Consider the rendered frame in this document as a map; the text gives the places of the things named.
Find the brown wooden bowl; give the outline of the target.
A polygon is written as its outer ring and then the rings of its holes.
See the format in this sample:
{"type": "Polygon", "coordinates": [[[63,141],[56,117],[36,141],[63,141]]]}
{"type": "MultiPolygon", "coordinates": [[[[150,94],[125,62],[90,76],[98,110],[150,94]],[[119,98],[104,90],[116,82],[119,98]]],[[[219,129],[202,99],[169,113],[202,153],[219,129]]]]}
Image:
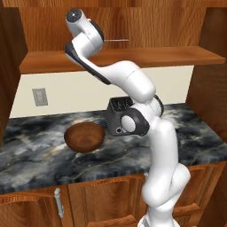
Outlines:
{"type": "Polygon", "coordinates": [[[89,153],[98,149],[104,142],[105,131],[96,123],[81,122],[69,127],[64,139],[67,146],[79,153],[89,153]]]}

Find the wooden upper cabinet body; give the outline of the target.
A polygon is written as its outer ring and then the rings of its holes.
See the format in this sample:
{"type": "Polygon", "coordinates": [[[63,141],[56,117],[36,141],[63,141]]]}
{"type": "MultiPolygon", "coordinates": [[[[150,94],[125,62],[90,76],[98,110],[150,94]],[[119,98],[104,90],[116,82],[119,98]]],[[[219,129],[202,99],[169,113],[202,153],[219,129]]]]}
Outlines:
{"type": "MultiPolygon", "coordinates": [[[[140,67],[176,67],[223,64],[225,57],[199,46],[109,49],[90,57],[99,67],[121,60],[133,61],[140,67]]],[[[20,64],[22,74],[74,71],[82,71],[82,68],[72,63],[64,51],[31,51],[20,64]]]]}

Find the wooden lower cabinet door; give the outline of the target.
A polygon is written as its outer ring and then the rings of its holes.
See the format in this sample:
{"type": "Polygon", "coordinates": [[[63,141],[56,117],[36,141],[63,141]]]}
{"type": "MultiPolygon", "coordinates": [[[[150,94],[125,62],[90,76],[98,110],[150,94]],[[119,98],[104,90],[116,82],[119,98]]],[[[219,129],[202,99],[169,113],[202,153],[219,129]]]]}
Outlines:
{"type": "Polygon", "coordinates": [[[177,201],[173,217],[180,227],[195,227],[210,200],[226,162],[190,166],[191,179],[177,201]]]}
{"type": "Polygon", "coordinates": [[[143,174],[70,184],[75,227],[137,227],[147,205],[143,174]]]}
{"type": "Polygon", "coordinates": [[[0,193],[0,227],[74,227],[67,186],[0,193]],[[56,188],[60,189],[63,218],[54,197],[56,188]]]}

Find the wooden cabinet door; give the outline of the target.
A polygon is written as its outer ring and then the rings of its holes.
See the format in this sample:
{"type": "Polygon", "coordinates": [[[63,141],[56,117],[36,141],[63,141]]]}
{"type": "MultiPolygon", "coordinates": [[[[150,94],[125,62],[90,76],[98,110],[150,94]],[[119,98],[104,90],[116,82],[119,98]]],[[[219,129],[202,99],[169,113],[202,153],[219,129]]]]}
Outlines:
{"type": "Polygon", "coordinates": [[[147,205],[143,174],[70,184],[75,227],[137,227],[147,205]]]}
{"type": "Polygon", "coordinates": [[[210,200],[226,162],[190,166],[191,179],[177,201],[173,217],[180,227],[195,227],[210,200]]]}
{"type": "MultiPolygon", "coordinates": [[[[61,51],[72,38],[66,24],[66,7],[20,9],[30,51],[61,51]]],[[[206,10],[201,7],[85,8],[86,17],[102,29],[105,49],[194,46],[199,42],[206,10]]]]}
{"type": "Polygon", "coordinates": [[[0,193],[0,227],[74,227],[67,186],[0,193]],[[56,188],[60,189],[63,218],[54,197],[56,188]]]}

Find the wooden upper cabinet door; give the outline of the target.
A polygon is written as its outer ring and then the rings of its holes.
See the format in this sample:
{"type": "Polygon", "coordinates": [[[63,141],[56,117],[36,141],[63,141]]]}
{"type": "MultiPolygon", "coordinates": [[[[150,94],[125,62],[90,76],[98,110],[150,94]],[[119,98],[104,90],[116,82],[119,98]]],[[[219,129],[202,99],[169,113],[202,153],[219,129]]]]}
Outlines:
{"type": "MultiPolygon", "coordinates": [[[[72,38],[66,24],[66,7],[20,9],[30,51],[61,51],[72,38]]],[[[201,7],[85,8],[86,17],[102,29],[105,49],[194,46],[199,42],[206,10],[201,7]]]]}

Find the tall wooden side cabinet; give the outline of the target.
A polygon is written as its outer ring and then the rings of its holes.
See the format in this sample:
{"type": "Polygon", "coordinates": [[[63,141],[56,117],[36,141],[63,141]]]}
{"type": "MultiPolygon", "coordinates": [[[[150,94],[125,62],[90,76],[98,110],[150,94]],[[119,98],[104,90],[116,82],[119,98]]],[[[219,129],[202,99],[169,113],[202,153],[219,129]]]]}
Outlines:
{"type": "Polygon", "coordinates": [[[27,44],[17,7],[0,0],[0,146],[20,82],[20,64],[27,55],[27,44]]]}
{"type": "Polygon", "coordinates": [[[227,7],[207,8],[199,47],[225,61],[193,68],[186,104],[227,143],[227,7]]]}

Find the black toaster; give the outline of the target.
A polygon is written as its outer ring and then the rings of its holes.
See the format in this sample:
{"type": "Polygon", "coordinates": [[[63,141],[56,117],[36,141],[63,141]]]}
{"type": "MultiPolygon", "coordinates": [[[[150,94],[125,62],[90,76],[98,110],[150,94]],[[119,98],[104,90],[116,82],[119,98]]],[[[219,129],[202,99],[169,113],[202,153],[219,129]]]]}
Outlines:
{"type": "Polygon", "coordinates": [[[121,115],[133,105],[130,97],[110,98],[106,109],[106,126],[113,136],[127,136],[127,132],[121,125],[121,115]]]}

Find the grey wall outlet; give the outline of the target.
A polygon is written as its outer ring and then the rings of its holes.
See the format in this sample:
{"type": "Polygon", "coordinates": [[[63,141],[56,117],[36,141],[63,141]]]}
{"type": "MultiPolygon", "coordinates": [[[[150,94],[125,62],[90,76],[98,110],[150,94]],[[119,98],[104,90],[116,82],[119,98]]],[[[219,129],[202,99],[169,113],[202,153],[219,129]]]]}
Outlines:
{"type": "Polygon", "coordinates": [[[47,106],[48,100],[45,88],[32,89],[36,106],[47,106]]]}

